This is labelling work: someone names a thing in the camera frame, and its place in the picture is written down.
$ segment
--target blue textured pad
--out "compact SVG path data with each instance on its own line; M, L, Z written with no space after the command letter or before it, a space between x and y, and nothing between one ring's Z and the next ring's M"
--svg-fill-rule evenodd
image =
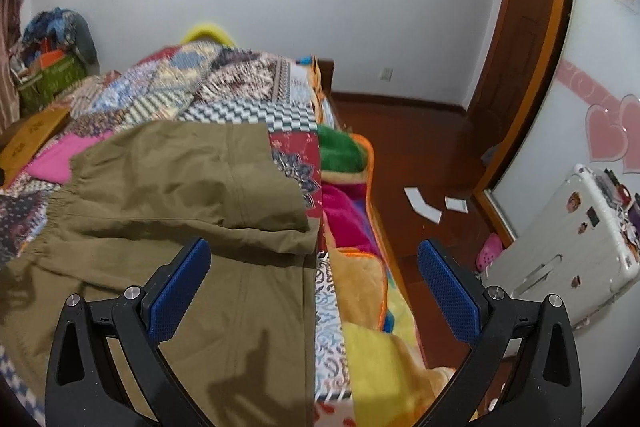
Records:
M200 239L149 308L147 334L152 341L160 343L174 336L210 265L209 244Z
M418 247L418 269L457 340L475 344L480 335L478 308L429 241Z

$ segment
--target wooden floor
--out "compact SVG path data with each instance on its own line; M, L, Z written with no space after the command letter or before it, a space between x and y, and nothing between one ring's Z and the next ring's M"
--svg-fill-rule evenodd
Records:
M373 202L404 279L428 365L458 367L468 346L450 332L418 272L416 251L420 241L435 237L459 264L473 267L490 233L470 199L484 172L471 124L462 114L434 108L338 100L335 106L342 123L374 148ZM443 211L439 225L414 212L404 187L420 188L425 202ZM444 196L465 199L469 213L446 210Z

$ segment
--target green blanket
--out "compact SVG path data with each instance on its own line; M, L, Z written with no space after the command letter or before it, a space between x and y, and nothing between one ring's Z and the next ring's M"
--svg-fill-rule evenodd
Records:
M332 172L362 172L367 168L367 153L342 131L318 126L321 168Z

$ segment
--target door frame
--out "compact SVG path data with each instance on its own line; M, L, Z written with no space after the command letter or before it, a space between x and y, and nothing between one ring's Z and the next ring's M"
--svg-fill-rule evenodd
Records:
M482 84L486 79L488 68L490 67L495 49L497 48L498 38L502 32L508 1L509 0L501 1L494 36L492 38L491 46L489 47L484 68L482 68L478 87L474 92L474 96L469 107L469 113L473 111L474 106L478 103ZM494 227L505 247L508 247L515 238L513 232L511 232L510 226L495 206L491 191L507 170L520 145L527 136L538 111L540 110L540 106L542 105L543 99L545 98L546 92L551 84L556 71L556 66L560 59L562 46L564 45L564 38L566 37L566 31L569 25L569 15L571 13L572 4L573 0L552 1L545 39L543 40L540 56L538 57L536 67L531 76L531 80L529 81L529 86L524 94L522 103L518 108L513 122L511 122L511 126L509 127L504 140L500 142L491 163L489 163L487 170L473 190L473 197L478 203L479 208L485 215L486 219L489 220L492 227Z

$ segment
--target electrical outlet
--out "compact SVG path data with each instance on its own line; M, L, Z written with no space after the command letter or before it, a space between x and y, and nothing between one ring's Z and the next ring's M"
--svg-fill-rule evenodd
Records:
M391 82L392 74L394 74L394 70L392 68L384 68L382 71L380 71L380 80Z

